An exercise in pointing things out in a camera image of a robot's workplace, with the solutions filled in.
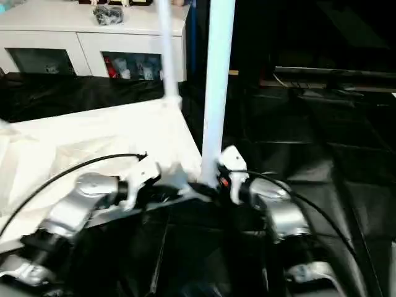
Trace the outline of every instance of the cable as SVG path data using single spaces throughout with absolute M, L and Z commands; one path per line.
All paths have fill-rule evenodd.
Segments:
M 330 226 L 334 229 L 334 231 L 336 232 L 336 234 L 338 235 L 338 237 L 341 239 L 341 241 L 343 242 L 343 244 L 345 245 L 345 247 L 347 248 L 348 252 L 351 254 L 351 256 L 354 258 L 354 260 L 356 261 L 356 264 L 358 265 L 358 267 L 360 268 L 360 270 L 362 271 L 362 267 L 360 264 L 360 261 L 358 259 L 358 255 L 356 254 L 355 250 L 351 247 L 351 245 L 349 244 L 347 238 L 345 237 L 345 235 L 341 232 L 341 230 L 339 229 L 339 227 L 334 223 L 334 221 L 329 217 L 329 215 L 327 213 L 325 213 L 319 206 L 317 206 L 315 203 L 309 201 L 307 198 L 305 198 L 304 196 L 293 192 L 292 190 L 289 190 L 284 184 L 282 184 L 281 182 L 277 181 L 276 179 L 270 178 L 269 176 L 266 176 L 262 173 L 258 173 L 255 171 L 250 171 L 250 170 L 232 170 L 231 172 L 243 172 L 243 173 L 248 173 L 251 175 L 255 175 L 258 176 L 266 181 L 269 181 L 270 183 L 276 184 L 278 187 L 280 187 L 281 189 L 283 189 L 285 192 L 287 192 L 290 197 L 295 197 L 301 201 L 303 201 L 304 203 L 308 204 L 309 206 L 311 206 L 313 209 L 315 209 L 317 212 L 319 212 L 323 218 L 327 221 L 327 223 L 330 224 Z
M 53 178 L 50 178 L 47 180 L 44 184 L 42 184 L 40 187 L 38 187 L 33 193 L 31 193 L 11 214 L 11 216 L 8 218 L 7 222 L 4 224 L 4 226 L 1 228 L 0 231 L 0 238 L 3 236 L 4 232 L 7 230 L 7 227 L 11 224 L 13 219 L 18 215 L 18 213 L 34 198 L 36 197 L 42 190 L 44 190 L 46 187 L 48 187 L 50 184 L 53 182 L 57 181 L 59 178 L 62 178 L 63 176 L 78 170 L 82 167 L 88 166 L 92 163 L 96 163 L 99 161 L 107 160 L 107 159 L 113 159 L 113 158 L 121 158 L 121 157 L 136 157 L 139 160 L 143 159 L 145 155 L 139 155 L 136 153 L 119 153 L 116 155 L 107 155 L 99 158 L 95 158 L 86 162 L 83 162 L 81 164 L 75 165 L 73 167 L 70 167 L 69 169 L 57 174 Z
M 287 84 L 285 84 L 284 82 L 282 82 L 275 73 L 272 74 L 273 77 L 278 81 L 279 84 L 283 85 L 284 87 L 288 88 L 289 86 Z

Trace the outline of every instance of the white metal rod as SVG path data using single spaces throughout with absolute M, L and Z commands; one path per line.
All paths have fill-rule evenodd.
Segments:
M 210 3 L 201 181 L 212 187 L 217 185 L 217 160 L 222 150 L 234 11 L 235 0 Z
M 172 50 L 171 34 L 171 8 L 169 0 L 156 0 L 158 15 L 160 18 L 161 44 L 162 44 L 162 72 L 165 88 L 165 98 L 176 100 L 181 106 L 176 76 L 174 74 L 174 59 Z

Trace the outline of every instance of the cabinet top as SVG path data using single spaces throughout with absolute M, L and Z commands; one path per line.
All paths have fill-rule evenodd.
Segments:
M 189 5 L 172 6 L 172 34 L 182 36 Z M 124 22 L 101 26 L 92 13 L 93 6 L 77 1 L 28 0 L 0 14 L 0 30 L 95 32 L 159 35 L 155 4 L 123 7 Z

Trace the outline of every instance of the cabinet door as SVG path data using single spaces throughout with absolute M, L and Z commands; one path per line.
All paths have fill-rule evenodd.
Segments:
M 157 79 L 161 72 L 161 36 L 78 33 L 92 75 L 125 79 Z M 172 37 L 178 81 L 186 80 L 183 37 Z
M 5 73 L 91 75 L 72 32 L 1 31 L 0 67 Z

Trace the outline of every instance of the black cloth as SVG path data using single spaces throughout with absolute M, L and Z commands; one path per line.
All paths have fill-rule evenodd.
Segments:
M 204 82 L 185 82 L 180 91 L 184 117 L 201 148 Z M 0 94 L 0 118 L 15 122 L 156 99 L 163 88 L 160 82 L 8 74 Z M 223 146 L 234 144 L 250 170 L 273 172 L 335 220 L 361 259 L 362 277 L 329 224 L 300 203 L 350 296 L 362 296 L 361 290 L 367 296 L 390 296 L 390 245 L 396 236 L 394 99 L 391 94 L 296 89 L 241 96 L 232 80 L 228 87 Z M 179 205 L 88 231 L 85 247 L 91 245 L 87 251 L 93 252 L 78 257 L 87 261 L 76 270 L 84 272 L 81 282 L 90 284 L 85 290 L 93 296 L 106 284 L 106 296 L 146 295 L 158 261 L 154 287 L 159 296 L 230 296 L 254 285 L 262 290 L 257 249 L 265 248 L 259 227 L 239 226 L 234 228 L 239 235 L 230 236 L 217 211 L 208 205 Z M 131 236 L 126 237 L 126 230 Z M 102 261 L 100 277 L 99 272 L 90 275 L 90 261 Z M 366 288 L 359 290 L 360 282 Z

